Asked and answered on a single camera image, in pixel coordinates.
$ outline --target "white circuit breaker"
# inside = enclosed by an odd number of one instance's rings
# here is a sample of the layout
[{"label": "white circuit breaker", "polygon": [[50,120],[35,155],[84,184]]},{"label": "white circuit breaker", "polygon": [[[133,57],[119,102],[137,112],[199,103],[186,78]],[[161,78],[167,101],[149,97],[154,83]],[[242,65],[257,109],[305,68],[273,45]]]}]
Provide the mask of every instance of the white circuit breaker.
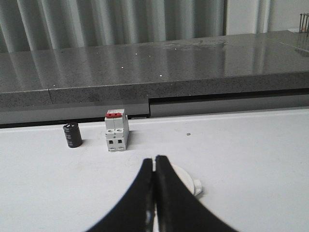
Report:
[{"label": "white circuit breaker", "polygon": [[129,136],[129,123],[124,109],[105,114],[106,144],[109,151],[124,151]]}]

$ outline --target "black capacitor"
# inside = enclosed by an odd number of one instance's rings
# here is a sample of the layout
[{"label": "black capacitor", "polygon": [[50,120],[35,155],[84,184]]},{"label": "black capacitor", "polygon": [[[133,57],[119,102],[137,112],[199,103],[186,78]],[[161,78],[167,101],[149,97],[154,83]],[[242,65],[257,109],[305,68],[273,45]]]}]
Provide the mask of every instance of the black capacitor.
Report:
[{"label": "black capacitor", "polygon": [[71,148],[82,145],[82,137],[78,128],[78,123],[71,122],[63,126],[64,134],[66,135],[68,146]]}]

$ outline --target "gray countertop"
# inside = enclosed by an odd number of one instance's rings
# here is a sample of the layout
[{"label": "gray countertop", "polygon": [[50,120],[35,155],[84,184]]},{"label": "gray countertop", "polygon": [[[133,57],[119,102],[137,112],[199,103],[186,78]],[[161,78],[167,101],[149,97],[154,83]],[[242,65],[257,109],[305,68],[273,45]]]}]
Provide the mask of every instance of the gray countertop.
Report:
[{"label": "gray countertop", "polygon": [[0,108],[309,88],[309,39],[277,31],[0,54]]}]

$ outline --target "white wall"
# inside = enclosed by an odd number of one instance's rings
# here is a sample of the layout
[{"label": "white wall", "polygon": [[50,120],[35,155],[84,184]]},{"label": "white wall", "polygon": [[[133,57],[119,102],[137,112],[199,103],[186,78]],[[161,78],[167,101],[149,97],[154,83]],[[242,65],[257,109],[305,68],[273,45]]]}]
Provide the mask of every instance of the white wall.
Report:
[{"label": "white wall", "polygon": [[298,28],[309,0],[227,0],[226,34],[261,33]]},{"label": "white wall", "polygon": [[273,0],[270,7],[268,30],[299,28],[299,14],[306,12],[309,12],[309,0]]}]

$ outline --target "white table surface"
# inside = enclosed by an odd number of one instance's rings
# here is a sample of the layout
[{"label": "white table surface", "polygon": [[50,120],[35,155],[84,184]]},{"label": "white table surface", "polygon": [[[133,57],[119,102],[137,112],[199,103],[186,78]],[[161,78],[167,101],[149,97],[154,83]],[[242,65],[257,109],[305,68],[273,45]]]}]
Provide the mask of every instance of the white table surface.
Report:
[{"label": "white table surface", "polygon": [[114,153],[104,122],[79,125],[78,148],[62,125],[0,129],[1,232],[85,231],[157,154],[200,179],[201,202],[235,229],[309,231],[308,108],[134,119]]}]

